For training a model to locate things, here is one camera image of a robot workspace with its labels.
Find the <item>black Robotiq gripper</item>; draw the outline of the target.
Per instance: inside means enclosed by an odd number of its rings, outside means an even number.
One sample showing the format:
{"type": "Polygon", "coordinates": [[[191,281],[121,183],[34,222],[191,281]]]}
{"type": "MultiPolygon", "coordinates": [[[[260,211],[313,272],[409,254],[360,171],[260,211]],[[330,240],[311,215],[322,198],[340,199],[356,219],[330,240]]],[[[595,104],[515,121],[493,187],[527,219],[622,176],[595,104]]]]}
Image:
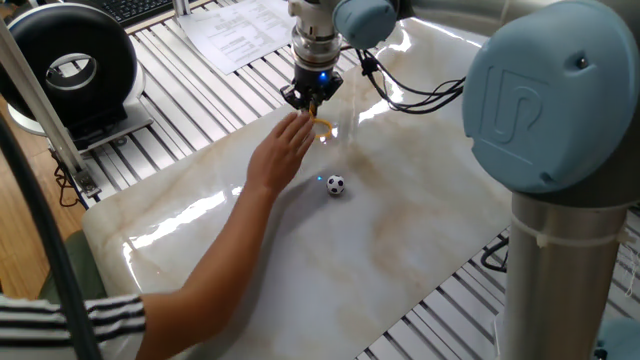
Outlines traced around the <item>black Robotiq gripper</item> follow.
{"type": "Polygon", "coordinates": [[[292,84],[282,87],[279,93],[296,110],[311,109],[312,113],[317,113],[322,103],[328,101],[343,82],[333,68],[309,70],[296,64],[292,84]]]}

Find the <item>person's bare hand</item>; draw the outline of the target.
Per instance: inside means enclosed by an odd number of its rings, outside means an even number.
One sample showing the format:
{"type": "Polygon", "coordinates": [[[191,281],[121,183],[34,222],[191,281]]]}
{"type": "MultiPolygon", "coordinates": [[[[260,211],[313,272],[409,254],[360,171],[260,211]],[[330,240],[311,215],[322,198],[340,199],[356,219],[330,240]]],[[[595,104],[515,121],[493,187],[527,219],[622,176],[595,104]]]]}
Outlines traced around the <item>person's bare hand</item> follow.
{"type": "Polygon", "coordinates": [[[244,191],[276,198],[294,178],[314,142],[313,125],[308,112],[286,115],[253,152],[244,191]]]}

